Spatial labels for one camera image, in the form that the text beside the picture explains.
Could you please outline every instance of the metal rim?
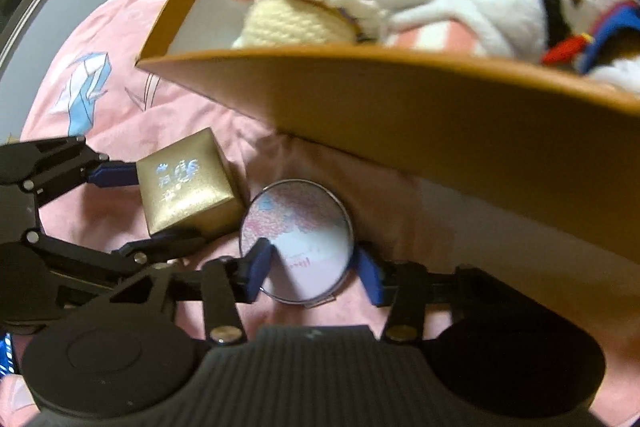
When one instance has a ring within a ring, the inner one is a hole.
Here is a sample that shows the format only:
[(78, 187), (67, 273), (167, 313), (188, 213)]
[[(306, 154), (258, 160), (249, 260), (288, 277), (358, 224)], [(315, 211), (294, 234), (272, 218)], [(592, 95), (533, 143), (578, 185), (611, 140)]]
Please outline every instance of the metal rim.
[(342, 217), (344, 218), (344, 222), (347, 225), (347, 230), (348, 230), (348, 233), (349, 233), (350, 252), (349, 252), (349, 256), (348, 256), (347, 262), (346, 262), (346, 264), (344, 266), (344, 269), (342, 270), (342, 274), (340, 275), (340, 277), (337, 279), (337, 281), (334, 284), (332, 284), (327, 289), (327, 291), (325, 293), (322, 293), (318, 297), (315, 297), (313, 299), (309, 299), (309, 300), (306, 300), (306, 301), (289, 301), (287, 299), (282, 299), (282, 298), (276, 297), (275, 295), (272, 295), (271, 293), (269, 293), (268, 291), (266, 291), (262, 287), (260, 288), (260, 291), (262, 293), (264, 293), (265, 295), (270, 296), (274, 301), (281, 302), (283, 304), (312, 305), (312, 304), (315, 304), (315, 303), (320, 303), (321, 301), (325, 300), (327, 297), (331, 296), (344, 283), (344, 280), (347, 278), (347, 275), (348, 275), (349, 265), (351, 264), (351, 258), (353, 257), (353, 249), (354, 249), (354, 245), (355, 245), (355, 240), (354, 240), (354, 237), (353, 237), (353, 225), (351, 224), (351, 217), (349, 216), (349, 213), (347, 212), (347, 209), (342, 204), (342, 202), (337, 198), (337, 196), (332, 191), (330, 191), (328, 188), (324, 187), (324, 185), (321, 185), (319, 183), (313, 182), (311, 180), (303, 180), (301, 178), (291, 178), (291, 179), (288, 179), (288, 180), (280, 180), (280, 181), (277, 181), (277, 182), (273, 182), (272, 184), (267, 185), (260, 192), (258, 192), (255, 195), (255, 197), (251, 200), (251, 203), (249, 203), (249, 206), (247, 206), (247, 210), (244, 213), (244, 216), (242, 217), (242, 223), (240, 223), (240, 234), (239, 234), (240, 257), (244, 257), (244, 254), (242, 253), (242, 229), (244, 228), (244, 220), (249, 215), (249, 212), (251, 212), (251, 209), (254, 206), (254, 203), (265, 192), (268, 192), (269, 190), (271, 190), (273, 187), (276, 187), (277, 185), (282, 185), (282, 184), (285, 184), (285, 183), (305, 183), (305, 184), (308, 184), (308, 185), (313, 185), (314, 187), (320, 188), (322, 191), (324, 191), (325, 194), (327, 194), (332, 200), (334, 200), (334, 202), (338, 205), (338, 208), (340, 208), (340, 213), (342, 214)]

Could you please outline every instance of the pink cloth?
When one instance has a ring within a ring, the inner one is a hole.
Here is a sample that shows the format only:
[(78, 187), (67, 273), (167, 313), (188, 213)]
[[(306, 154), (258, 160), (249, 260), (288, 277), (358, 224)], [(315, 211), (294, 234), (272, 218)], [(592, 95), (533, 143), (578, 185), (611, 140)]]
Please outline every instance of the pink cloth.
[[(592, 263), (598, 276), (613, 272), (600, 267), (603, 256), (599, 251), (590, 253), (590, 247), (561, 236), (553, 241), (564, 241), (563, 248), (576, 256), (567, 261), (571, 275), (542, 277), (542, 272), (536, 271), (538, 265), (557, 256), (545, 248), (545, 234), (556, 237), (557, 232), (540, 232), (530, 222), (516, 222), (519, 218), (506, 213), (494, 219), (492, 212), (501, 211), (488, 209), (481, 202), (277, 134), (267, 125), (136, 70), (136, 54), (164, 1), (109, 0), (79, 25), (44, 78), (22, 139), (82, 132), (93, 149), (111, 158), (138, 160), (210, 126), (233, 167), (245, 201), (276, 180), (314, 180), (334, 191), (350, 210), (357, 238), (369, 239), (388, 258), (419, 261), (434, 271), (449, 271), (454, 263), (472, 259), (478, 250), (486, 257), (478, 254), (476, 264), (484, 267), (483, 259), (502, 248), (513, 263), (496, 264), (496, 275), (586, 328), (607, 351), (609, 370), (594, 412), (610, 425), (638, 413), (640, 298), (632, 288), (638, 286), (639, 267), (619, 261), (616, 268), (617, 278), (628, 275), (635, 286), (630, 282), (622, 287), (618, 279), (595, 290), (581, 286), (572, 276), (584, 264)], [(74, 103), (77, 83), (87, 76), (90, 78), (83, 86), (88, 96), (78, 105)], [(133, 187), (83, 186), (43, 208), (42, 222), (50, 235), (102, 251), (147, 237), (140, 194)], [(512, 247), (510, 234), (518, 227), (525, 232), (514, 236), (516, 247)], [(529, 229), (535, 232), (523, 242)], [(539, 257), (533, 259), (533, 268), (518, 271), (533, 257), (526, 251), (530, 244), (532, 248), (537, 245), (535, 255)], [(191, 265), (220, 255), (238, 255), (236, 234), (208, 246)], [(385, 310), (369, 305), (360, 282), (353, 277), (336, 301), (314, 309), (279, 304), (261, 295), (255, 304), (241, 305), (240, 312), (251, 336), (258, 327), (270, 323), (368, 324), (379, 332), (386, 317)], [(446, 321), (444, 312), (428, 314), (430, 335), (436, 335)], [(177, 322), (193, 336), (204, 335), (202, 311), (196, 303), (181, 307)], [(33, 405), (25, 406), (24, 393), (18, 393), (22, 399), (14, 399), (16, 384), (16, 378), (0, 383), (0, 423), (6, 427), (23, 425), (34, 412)]]

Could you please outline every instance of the metal screw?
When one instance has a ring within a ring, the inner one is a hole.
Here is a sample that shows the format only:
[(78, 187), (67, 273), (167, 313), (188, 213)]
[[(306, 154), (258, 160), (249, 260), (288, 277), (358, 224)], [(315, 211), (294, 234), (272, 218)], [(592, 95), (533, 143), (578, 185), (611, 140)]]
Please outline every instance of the metal screw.
[(218, 326), (210, 331), (209, 336), (219, 344), (233, 344), (242, 338), (242, 330), (235, 326)]
[(418, 330), (412, 326), (391, 326), (385, 335), (394, 342), (411, 342), (417, 338)]
[(33, 230), (31, 230), (31, 232), (27, 232), (27, 241), (29, 243), (35, 245), (39, 240), (40, 234), (38, 234), (38, 232), (34, 232)]
[(135, 261), (138, 264), (146, 264), (146, 262), (148, 261), (148, 259), (146, 258), (146, 254), (143, 252), (136, 252), (133, 255), (133, 261)]

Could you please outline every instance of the red tip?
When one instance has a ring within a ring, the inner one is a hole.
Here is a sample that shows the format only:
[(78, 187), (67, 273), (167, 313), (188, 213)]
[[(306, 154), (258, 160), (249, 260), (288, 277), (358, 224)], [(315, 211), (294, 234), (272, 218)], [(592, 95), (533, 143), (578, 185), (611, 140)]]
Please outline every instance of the red tip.
[(575, 55), (584, 51), (589, 41), (584, 35), (574, 35), (564, 41), (556, 44), (546, 55), (542, 57), (542, 63), (545, 65), (568, 63), (574, 60)]

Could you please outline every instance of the yellow knitted body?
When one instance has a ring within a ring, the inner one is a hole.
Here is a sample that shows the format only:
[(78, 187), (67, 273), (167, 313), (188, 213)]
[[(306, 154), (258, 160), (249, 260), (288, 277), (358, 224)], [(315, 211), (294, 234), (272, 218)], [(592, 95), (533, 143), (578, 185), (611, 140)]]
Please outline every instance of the yellow knitted body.
[(306, 0), (258, 0), (242, 28), (243, 48), (355, 42), (353, 22)]

